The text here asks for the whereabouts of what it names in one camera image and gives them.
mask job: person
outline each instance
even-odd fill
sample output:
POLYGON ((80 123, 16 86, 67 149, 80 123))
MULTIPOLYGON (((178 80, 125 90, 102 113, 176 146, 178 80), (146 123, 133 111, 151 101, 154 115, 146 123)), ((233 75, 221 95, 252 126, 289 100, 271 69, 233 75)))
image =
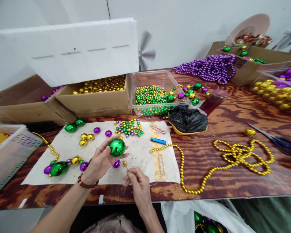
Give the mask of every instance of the person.
MULTIPOLYGON (((81 177, 82 183, 86 185, 94 185, 106 172, 111 168, 112 164, 119 159, 110 155, 111 149, 109 144, 114 136, 105 140, 100 147, 97 148, 91 163, 81 177)), ((126 158, 128 154, 123 154, 122 158, 126 158)), ((126 181, 124 187, 130 182, 133 185, 133 195, 135 203, 138 207, 140 216, 142 217, 148 232, 163 233, 162 226, 158 220, 155 209, 153 208, 150 194, 149 177, 139 168, 130 168, 124 177, 126 181)), ((67 233, 84 202, 86 201, 91 189, 86 189, 76 182, 70 190, 64 195, 59 203, 31 230, 32 233, 67 233)), ((85 232, 141 232, 132 226, 131 222, 124 219, 123 216, 107 217, 103 221, 99 221, 88 228, 85 232), (116 221, 115 218, 121 218, 122 221, 116 221)))

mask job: box of green beads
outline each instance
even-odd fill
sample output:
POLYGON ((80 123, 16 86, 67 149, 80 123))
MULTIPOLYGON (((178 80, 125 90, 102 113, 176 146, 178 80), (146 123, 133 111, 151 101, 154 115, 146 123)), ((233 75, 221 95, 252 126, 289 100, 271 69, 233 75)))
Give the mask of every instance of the box of green beads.
POLYGON ((189 104, 186 97, 176 98, 184 92, 168 71, 137 72, 130 77, 132 92, 128 107, 138 116, 166 115, 174 106, 189 104))

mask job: black plastic bag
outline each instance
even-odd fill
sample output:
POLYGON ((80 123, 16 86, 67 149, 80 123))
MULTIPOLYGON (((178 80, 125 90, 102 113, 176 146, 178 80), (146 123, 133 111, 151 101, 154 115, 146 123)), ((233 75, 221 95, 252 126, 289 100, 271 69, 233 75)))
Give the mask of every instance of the black plastic bag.
POLYGON ((181 133, 202 132, 208 125, 207 117, 188 105, 171 108, 168 119, 181 133))

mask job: box of gold beads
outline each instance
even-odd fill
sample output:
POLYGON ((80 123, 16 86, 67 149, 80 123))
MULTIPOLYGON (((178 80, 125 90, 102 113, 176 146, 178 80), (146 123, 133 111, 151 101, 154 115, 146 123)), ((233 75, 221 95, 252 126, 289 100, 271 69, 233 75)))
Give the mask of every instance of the box of gold beads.
POLYGON ((138 116, 167 115, 177 105, 188 105, 182 85, 168 71, 133 73, 129 108, 138 116))
POLYGON ((259 71, 250 90, 282 111, 291 113, 291 69, 259 71))
POLYGON ((131 79, 118 75, 66 85, 56 98, 78 117, 131 114, 128 108, 131 79))

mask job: left hand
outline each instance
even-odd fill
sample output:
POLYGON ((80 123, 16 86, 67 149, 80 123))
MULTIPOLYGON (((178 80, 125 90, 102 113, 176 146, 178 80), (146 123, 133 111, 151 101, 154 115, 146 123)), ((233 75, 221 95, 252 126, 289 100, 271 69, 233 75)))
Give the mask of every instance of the left hand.
POLYGON ((88 165, 86 171, 84 172, 82 176, 82 182, 87 185, 92 185, 97 182, 100 178, 102 178, 109 168, 112 166, 112 164, 115 163, 115 161, 126 158, 129 154, 123 154, 120 157, 113 157, 110 155, 111 149, 109 147, 109 144, 112 142, 112 139, 119 138, 120 136, 116 135, 113 137, 108 138, 105 140, 100 147, 97 148, 91 163, 88 165))

